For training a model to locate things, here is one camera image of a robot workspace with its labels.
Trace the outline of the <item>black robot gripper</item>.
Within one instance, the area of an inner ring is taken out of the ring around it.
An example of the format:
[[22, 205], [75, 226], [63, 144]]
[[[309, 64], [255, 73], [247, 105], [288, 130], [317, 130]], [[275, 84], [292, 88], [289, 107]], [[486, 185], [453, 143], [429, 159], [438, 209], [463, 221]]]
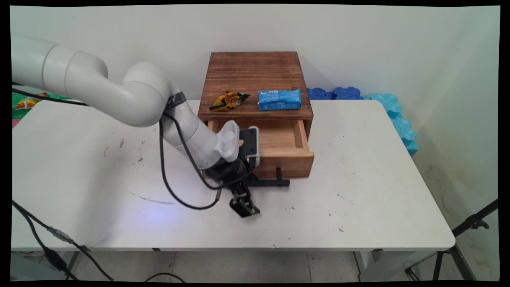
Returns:
[[[233, 198], [229, 206], [241, 218], [255, 216], [260, 214], [251, 198], [249, 187], [260, 187], [260, 179], [256, 175], [251, 175], [253, 168], [245, 158], [239, 157], [232, 162], [219, 160], [213, 167], [205, 170], [205, 175], [214, 181], [210, 186], [213, 190], [228, 188], [233, 189]], [[248, 181], [247, 185], [239, 185], [242, 181]]]

